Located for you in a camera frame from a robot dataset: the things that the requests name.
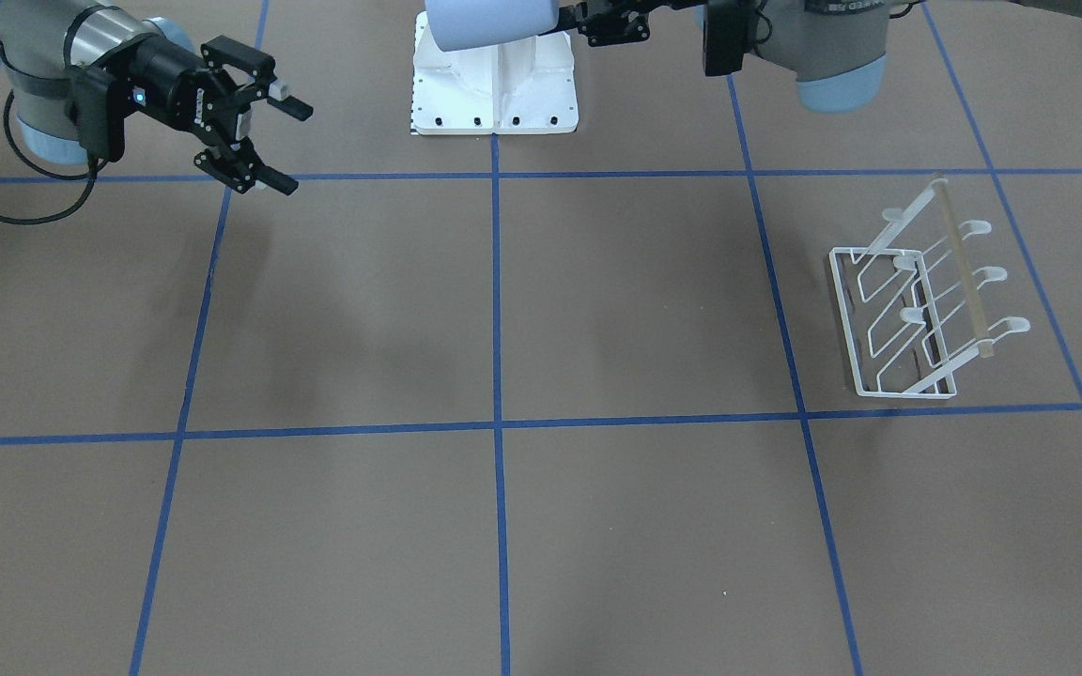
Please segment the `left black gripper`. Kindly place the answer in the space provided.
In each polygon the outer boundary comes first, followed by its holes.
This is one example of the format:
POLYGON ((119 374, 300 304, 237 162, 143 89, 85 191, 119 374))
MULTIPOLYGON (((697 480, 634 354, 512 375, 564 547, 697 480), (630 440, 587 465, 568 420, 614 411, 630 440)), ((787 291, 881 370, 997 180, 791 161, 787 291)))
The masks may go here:
POLYGON ((672 11, 703 6, 705 1, 579 1, 559 6, 555 34, 576 31, 589 47, 631 44, 649 39, 649 13, 658 8, 672 11))

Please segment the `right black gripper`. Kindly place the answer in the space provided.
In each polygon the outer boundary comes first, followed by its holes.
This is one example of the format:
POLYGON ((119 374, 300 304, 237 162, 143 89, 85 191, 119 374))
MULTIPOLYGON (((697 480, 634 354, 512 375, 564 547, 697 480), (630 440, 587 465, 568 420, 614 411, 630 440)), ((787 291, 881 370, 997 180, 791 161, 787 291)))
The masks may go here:
POLYGON ((266 165, 246 131, 258 101, 298 121, 314 114, 287 82, 275 80, 275 65, 273 55, 227 36, 196 53, 163 36, 142 36, 115 57, 115 74, 131 89, 133 110, 202 143, 193 158, 199 171, 235 193, 289 196, 300 182, 266 165))

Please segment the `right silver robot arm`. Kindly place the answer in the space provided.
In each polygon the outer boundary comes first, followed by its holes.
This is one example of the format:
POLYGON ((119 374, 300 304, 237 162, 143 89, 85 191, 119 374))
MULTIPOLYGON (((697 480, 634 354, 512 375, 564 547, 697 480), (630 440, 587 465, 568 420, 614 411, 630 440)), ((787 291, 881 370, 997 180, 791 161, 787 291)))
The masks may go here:
POLYGON ((123 159, 126 119, 142 112, 201 142, 194 165, 235 193, 298 189, 259 158, 252 108, 265 101, 304 121, 313 107, 255 47, 228 36, 193 44, 175 22, 104 1, 0 1, 0 61, 25 144, 47 162, 123 159))

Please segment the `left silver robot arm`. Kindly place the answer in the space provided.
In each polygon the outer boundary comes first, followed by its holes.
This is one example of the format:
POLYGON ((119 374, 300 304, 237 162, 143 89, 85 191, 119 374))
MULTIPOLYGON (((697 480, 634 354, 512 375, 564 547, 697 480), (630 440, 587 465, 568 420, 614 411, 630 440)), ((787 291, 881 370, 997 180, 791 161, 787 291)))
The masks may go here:
POLYGON ((575 31, 589 47, 649 39, 658 8, 692 9, 703 31, 703 72, 739 72, 747 56, 794 72, 799 102, 852 112, 883 85, 888 34, 919 1, 579 1, 559 6, 550 34, 575 31))

